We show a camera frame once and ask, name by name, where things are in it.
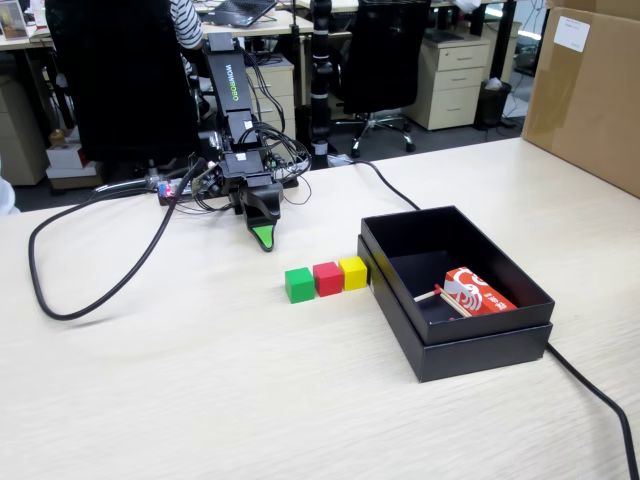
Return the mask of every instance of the drawer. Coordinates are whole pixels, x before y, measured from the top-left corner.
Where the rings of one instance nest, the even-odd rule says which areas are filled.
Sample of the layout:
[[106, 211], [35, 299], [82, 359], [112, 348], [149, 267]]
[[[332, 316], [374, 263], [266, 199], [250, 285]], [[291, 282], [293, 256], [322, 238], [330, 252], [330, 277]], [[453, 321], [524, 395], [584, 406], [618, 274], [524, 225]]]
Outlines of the drawer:
[[0, 113], [0, 137], [17, 137], [15, 127], [13, 126], [13, 120], [9, 113]]
[[482, 83], [483, 73], [483, 68], [436, 72], [433, 89], [451, 90], [452, 88], [477, 87]]
[[438, 71], [477, 68], [487, 64], [489, 45], [443, 48], [438, 57]]
[[[262, 111], [262, 121], [263, 122], [276, 122], [280, 123], [280, 115], [278, 115], [278, 111], [276, 107], [273, 105], [271, 100], [266, 98], [259, 98], [260, 100], [260, 110]], [[293, 95], [289, 95], [287, 97], [276, 97], [276, 100], [282, 107], [282, 111], [284, 112], [284, 118], [295, 118], [295, 113], [293, 109]], [[253, 111], [256, 113], [256, 117], [258, 116], [258, 109], [256, 108], [256, 100], [255, 98], [251, 98], [251, 104], [253, 105]]]
[[476, 116], [479, 94], [480, 87], [434, 92], [429, 130], [471, 125]]
[[[253, 87], [258, 93], [258, 98], [264, 98], [264, 95], [258, 88], [258, 80], [256, 79], [253, 71], [247, 70], [249, 77], [253, 82]], [[282, 72], [264, 73], [262, 70], [262, 76], [264, 81], [269, 87], [269, 93], [274, 97], [285, 97], [287, 95], [293, 95], [293, 71], [285, 70]]]

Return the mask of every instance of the black office chair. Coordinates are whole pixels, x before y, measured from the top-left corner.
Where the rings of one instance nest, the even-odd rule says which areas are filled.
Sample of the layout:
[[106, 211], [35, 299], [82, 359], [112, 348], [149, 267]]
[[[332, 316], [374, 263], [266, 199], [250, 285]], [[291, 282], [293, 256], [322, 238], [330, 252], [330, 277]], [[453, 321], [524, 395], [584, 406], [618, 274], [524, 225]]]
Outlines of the black office chair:
[[46, 11], [87, 158], [153, 166], [198, 151], [169, 0], [47, 0]]
[[[371, 129], [400, 132], [408, 152], [416, 147], [403, 115], [376, 118], [375, 112], [411, 105], [418, 94], [418, 56], [427, 28], [431, 0], [359, 0], [353, 37], [343, 54], [334, 52], [333, 93], [344, 100], [344, 111], [355, 120], [336, 125], [359, 125], [351, 156], [360, 156], [360, 139]], [[393, 123], [404, 121], [403, 128]]]

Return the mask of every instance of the laptop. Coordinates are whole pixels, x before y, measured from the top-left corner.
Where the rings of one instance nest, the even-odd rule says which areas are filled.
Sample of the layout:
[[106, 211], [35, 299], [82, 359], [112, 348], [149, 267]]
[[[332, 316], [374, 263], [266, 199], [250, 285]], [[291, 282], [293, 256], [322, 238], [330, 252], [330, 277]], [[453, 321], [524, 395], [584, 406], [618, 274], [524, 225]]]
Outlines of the laptop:
[[275, 6], [274, 0], [226, 0], [203, 20], [216, 25], [248, 27]]

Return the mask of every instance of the red package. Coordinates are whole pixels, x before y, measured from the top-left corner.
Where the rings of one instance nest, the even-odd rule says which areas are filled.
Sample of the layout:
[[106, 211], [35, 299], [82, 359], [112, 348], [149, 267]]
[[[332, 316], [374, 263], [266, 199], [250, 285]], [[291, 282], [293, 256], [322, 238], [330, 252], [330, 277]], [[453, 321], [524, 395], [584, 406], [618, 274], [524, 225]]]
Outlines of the red package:
[[467, 267], [447, 272], [444, 291], [462, 305], [471, 315], [506, 312], [516, 306], [491, 288]]

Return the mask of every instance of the matchstick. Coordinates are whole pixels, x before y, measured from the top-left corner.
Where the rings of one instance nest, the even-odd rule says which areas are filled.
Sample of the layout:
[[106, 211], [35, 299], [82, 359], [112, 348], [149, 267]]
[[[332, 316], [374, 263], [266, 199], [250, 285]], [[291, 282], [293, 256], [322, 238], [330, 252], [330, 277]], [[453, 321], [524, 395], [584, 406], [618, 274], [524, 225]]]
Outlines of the matchstick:
[[441, 297], [449, 304], [451, 305], [453, 308], [456, 309], [456, 311], [458, 311], [458, 313], [462, 314], [464, 317], [470, 317], [471, 314], [462, 306], [460, 305], [455, 298], [453, 298], [451, 295], [449, 295], [447, 293], [447, 291], [444, 288], [440, 288], [440, 285], [438, 285], [436, 283], [436, 290], [441, 291]]
[[424, 295], [420, 295], [419, 297], [415, 297], [413, 300], [416, 302], [421, 302], [422, 300], [426, 300], [427, 298], [431, 298], [434, 295], [440, 295], [440, 285], [436, 285], [436, 289], [433, 292], [425, 293]]

